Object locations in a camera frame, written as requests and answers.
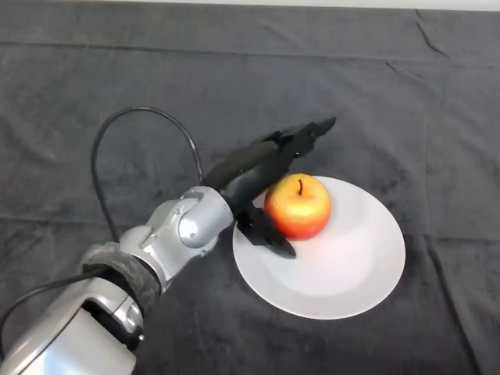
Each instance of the red apple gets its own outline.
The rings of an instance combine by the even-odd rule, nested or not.
[[[291,174],[267,191],[264,209],[287,238],[305,240],[316,236],[327,225],[330,195],[316,178],[303,173]]]

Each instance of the dark gray cloth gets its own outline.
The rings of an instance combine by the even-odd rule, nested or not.
[[[394,292],[345,320],[289,315],[241,279],[227,231],[149,317],[137,372],[497,374],[499,38],[498,13],[2,3],[2,308],[109,240],[89,153],[110,113],[171,112],[206,170],[270,130],[336,115],[293,169],[391,210],[407,255]],[[99,158],[122,230],[197,183],[181,134],[153,115],[114,124]],[[56,294],[19,309],[7,345]]]

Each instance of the cable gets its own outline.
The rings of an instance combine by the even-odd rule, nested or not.
[[[116,229],[116,225],[113,221],[113,218],[111,217],[111,214],[109,213],[108,209],[108,204],[106,203],[104,194],[102,193],[101,185],[99,183],[98,179],[98,174],[97,174],[97,154],[99,150],[99,145],[101,144],[102,137],[104,136],[104,133],[108,129],[109,125],[115,120],[117,120],[119,117],[127,115],[128,113],[133,113],[133,112],[150,112],[150,113],[155,113],[157,115],[160,115],[161,117],[169,120],[171,123],[173,123],[177,129],[179,129],[182,134],[186,137],[187,141],[189,142],[189,145],[191,146],[191,151],[193,153],[193,158],[195,159],[196,163],[196,169],[198,170],[198,176],[200,179],[200,182],[203,181],[203,169],[202,169],[202,164],[200,162],[200,156],[198,154],[198,149],[196,148],[195,142],[193,141],[192,136],[188,133],[184,125],[180,123],[178,120],[176,120],[173,116],[170,114],[163,112],[159,109],[152,108],[152,107],[146,107],[146,106],[138,106],[138,107],[129,107],[122,109],[118,112],[113,113],[110,117],[108,117],[104,123],[102,123],[101,128],[99,129],[99,132],[97,133],[97,136],[95,137],[94,144],[92,145],[92,152],[91,152],[91,175],[92,175],[92,183],[94,185],[94,190],[95,194],[97,195],[97,199],[99,200],[99,205],[101,205],[101,210],[102,213],[104,214],[105,220],[108,224],[109,231],[111,232],[112,240],[116,243],[120,242],[120,236],[118,235],[118,230]]]
[[[91,279],[92,277],[98,277],[104,272],[104,269],[99,267],[95,270],[88,271],[86,273],[82,273],[81,275],[76,275],[76,276],[71,276],[67,277],[66,279],[60,279],[53,281],[48,284],[41,285],[40,287],[36,287],[32,291],[27,292],[25,295],[19,297],[11,306],[2,314],[0,317],[0,361],[3,361],[5,359],[5,353],[3,351],[3,343],[2,343],[2,333],[3,333],[3,328],[5,326],[5,323],[7,322],[7,319],[9,318],[10,314],[23,302],[26,300],[30,299],[31,297],[34,297],[35,295],[39,295],[40,293],[43,293],[45,291],[50,291],[52,289],[64,287],[66,285],[76,283],[78,281],[86,280],[86,279]]]

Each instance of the robotic arm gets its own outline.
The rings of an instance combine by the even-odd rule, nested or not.
[[[98,277],[70,285],[19,339],[0,375],[113,375],[132,373],[133,350],[144,340],[144,317],[192,259],[210,252],[235,220],[254,245],[285,258],[295,251],[252,201],[313,150],[335,118],[276,131],[230,154],[205,178],[161,204],[149,221],[120,243],[91,248],[84,272]]]

